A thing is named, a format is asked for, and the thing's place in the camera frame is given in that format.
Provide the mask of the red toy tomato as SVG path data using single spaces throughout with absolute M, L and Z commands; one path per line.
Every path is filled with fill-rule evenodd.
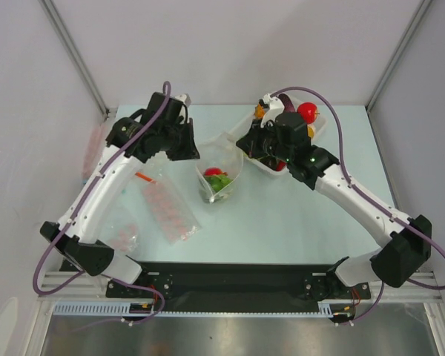
M 207 168 L 204 171 L 204 176 L 218 176 L 218 175 L 223 175 L 225 172 L 222 171 L 220 168 L 216 168 L 216 167 L 211 167 L 211 168 Z

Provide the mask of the clear white-dotted zip bag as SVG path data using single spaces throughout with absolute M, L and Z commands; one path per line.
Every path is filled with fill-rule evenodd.
M 198 146 L 196 175 L 202 200 L 214 204 L 233 193 L 243 170 L 243 152 L 235 145 L 234 137 L 222 133 Z

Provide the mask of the yellow toy lemon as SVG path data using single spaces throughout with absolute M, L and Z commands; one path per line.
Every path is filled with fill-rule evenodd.
M 308 131 L 308 135 L 309 135 L 309 137 L 310 137 L 311 139 L 313 139 L 313 138 L 314 138 L 314 135 L 316 134 L 316 129 L 315 129 L 315 127 L 312 126 L 312 125 L 309 125 L 309 126 L 307 127 L 307 131 Z

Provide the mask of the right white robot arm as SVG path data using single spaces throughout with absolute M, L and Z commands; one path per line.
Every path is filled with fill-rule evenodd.
M 345 257 L 332 266 L 327 288 L 333 296 L 345 297 L 362 282 L 381 281 L 399 288 L 430 258 L 431 222 L 422 215 L 412 218 L 364 191 L 340 157 L 313 144 L 298 114 L 251 119 L 236 146 L 251 159 L 268 156 L 283 161 L 294 179 L 338 204 L 377 243 L 377 250 Z

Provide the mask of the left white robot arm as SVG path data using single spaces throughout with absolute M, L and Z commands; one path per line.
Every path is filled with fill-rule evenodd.
M 99 241 L 112 203 L 135 173 L 158 153 L 170 161 L 199 159 L 187 94 L 154 93 L 146 108 L 114 122 L 102 155 L 82 192 L 58 222 L 44 222 L 40 233 L 61 255 L 90 276 L 122 281 L 133 297 L 148 290 L 141 265 Z

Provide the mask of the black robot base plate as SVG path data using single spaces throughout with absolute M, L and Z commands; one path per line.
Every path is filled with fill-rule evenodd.
M 133 288 L 108 283 L 106 297 L 141 299 L 156 289 L 167 312 L 301 313 L 315 312 L 332 300 L 369 300 L 368 284 L 345 287 L 329 275 L 328 265 L 143 262 Z

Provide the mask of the green toy bell pepper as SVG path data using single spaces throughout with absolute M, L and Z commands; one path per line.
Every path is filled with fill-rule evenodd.
M 216 193 L 224 189 L 232 182 L 232 179 L 225 174 L 205 176 L 205 180 L 210 185 L 212 191 Z

